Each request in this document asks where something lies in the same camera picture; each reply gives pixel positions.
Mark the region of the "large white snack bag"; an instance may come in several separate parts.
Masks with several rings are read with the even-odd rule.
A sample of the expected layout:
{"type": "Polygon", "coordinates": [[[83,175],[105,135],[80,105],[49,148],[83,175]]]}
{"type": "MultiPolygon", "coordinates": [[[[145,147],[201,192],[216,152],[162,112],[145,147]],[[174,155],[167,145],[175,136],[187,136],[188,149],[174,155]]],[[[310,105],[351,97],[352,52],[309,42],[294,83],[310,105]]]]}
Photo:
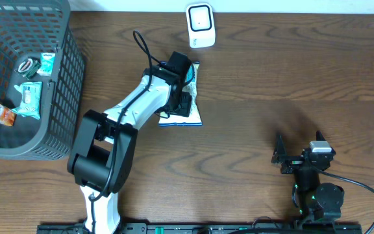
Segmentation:
{"type": "Polygon", "coordinates": [[[186,76],[186,85],[183,87],[182,91],[187,92],[191,96],[190,102],[190,112],[187,117],[176,115],[176,114],[165,114],[160,117],[158,125],[160,127],[169,126],[184,126],[184,127],[194,127],[202,126],[201,116],[199,114],[199,109],[196,103],[197,97],[197,75],[200,66],[199,61],[192,62],[189,72],[186,76]]]}

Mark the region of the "teal kleenex tissue pack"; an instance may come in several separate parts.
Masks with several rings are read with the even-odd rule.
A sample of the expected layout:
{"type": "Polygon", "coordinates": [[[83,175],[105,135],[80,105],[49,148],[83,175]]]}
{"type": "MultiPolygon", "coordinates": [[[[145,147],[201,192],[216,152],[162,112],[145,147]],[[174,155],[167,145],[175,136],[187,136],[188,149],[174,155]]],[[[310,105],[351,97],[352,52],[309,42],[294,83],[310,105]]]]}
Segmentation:
{"type": "Polygon", "coordinates": [[[55,63],[55,54],[54,53],[41,53],[40,63],[41,63],[41,66],[38,69],[37,73],[41,76],[51,76],[52,71],[53,71],[53,66],[55,63]]]}

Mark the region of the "teal wet wipe packet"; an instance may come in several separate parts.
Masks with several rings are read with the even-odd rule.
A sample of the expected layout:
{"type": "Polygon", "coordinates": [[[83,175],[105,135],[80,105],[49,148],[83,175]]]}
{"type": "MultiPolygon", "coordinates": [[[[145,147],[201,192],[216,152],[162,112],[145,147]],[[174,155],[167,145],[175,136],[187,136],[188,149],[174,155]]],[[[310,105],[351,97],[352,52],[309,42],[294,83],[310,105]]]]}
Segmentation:
{"type": "Polygon", "coordinates": [[[21,94],[21,101],[18,107],[12,109],[15,114],[22,117],[32,117],[36,120],[40,116],[40,99],[42,95],[41,81],[38,82],[25,82],[20,85],[15,85],[14,88],[21,94]]]}

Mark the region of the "dark green round-label packet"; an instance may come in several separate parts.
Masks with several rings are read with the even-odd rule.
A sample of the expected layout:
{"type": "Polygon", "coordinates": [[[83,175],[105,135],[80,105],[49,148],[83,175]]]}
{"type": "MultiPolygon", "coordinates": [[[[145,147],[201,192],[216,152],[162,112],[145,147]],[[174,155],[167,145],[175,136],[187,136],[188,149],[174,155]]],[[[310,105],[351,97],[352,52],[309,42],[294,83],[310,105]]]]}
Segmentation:
{"type": "Polygon", "coordinates": [[[27,57],[17,68],[17,72],[25,77],[26,79],[31,79],[40,68],[41,64],[39,60],[27,57]]]}

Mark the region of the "orange snack packet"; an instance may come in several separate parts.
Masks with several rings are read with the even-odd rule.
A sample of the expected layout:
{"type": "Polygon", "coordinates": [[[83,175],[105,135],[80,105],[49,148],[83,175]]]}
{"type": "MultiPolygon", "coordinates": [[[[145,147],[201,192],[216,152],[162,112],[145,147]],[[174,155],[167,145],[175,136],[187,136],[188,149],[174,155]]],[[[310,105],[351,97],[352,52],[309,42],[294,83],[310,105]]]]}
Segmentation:
{"type": "Polygon", "coordinates": [[[0,124],[12,127],[14,125],[15,119],[16,114],[8,107],[0,104],[0,124]]]}

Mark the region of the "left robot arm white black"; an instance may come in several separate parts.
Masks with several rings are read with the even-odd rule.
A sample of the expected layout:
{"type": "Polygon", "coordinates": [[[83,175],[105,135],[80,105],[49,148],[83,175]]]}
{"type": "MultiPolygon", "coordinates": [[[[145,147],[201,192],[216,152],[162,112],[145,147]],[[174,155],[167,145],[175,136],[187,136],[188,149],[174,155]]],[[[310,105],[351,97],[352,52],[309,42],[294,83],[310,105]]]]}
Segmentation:
{"type": "Polygon", "coordinates": [[[132,168],[138,131],[154,114],[189,117],[192,95],[186,88],[194,79],[192,65],[179,70],[168,63],[152,66],[116,106],[84,114],[67,171],[84,194],[86,233],[117,231],[121,221],[118,195],[132,168]]]}

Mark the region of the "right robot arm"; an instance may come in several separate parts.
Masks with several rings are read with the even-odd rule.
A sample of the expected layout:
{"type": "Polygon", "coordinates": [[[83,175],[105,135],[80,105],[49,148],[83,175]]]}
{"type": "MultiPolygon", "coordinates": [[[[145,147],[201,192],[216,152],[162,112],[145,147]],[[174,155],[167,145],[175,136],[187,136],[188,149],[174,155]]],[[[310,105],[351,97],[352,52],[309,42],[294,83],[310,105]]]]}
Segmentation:
{"type": "Polygon", "coordinates": [[[301,211],[299,226],[305,222],[333,223],[341,217],[344,189],[319,180],[319,174],[330,167],[335,154],[320,131],[300,155],[287,154],[282,137],[276,136],[271,162],[280,164],[280,172],[291,174],[295,179],[292,200],[301,211]]]}

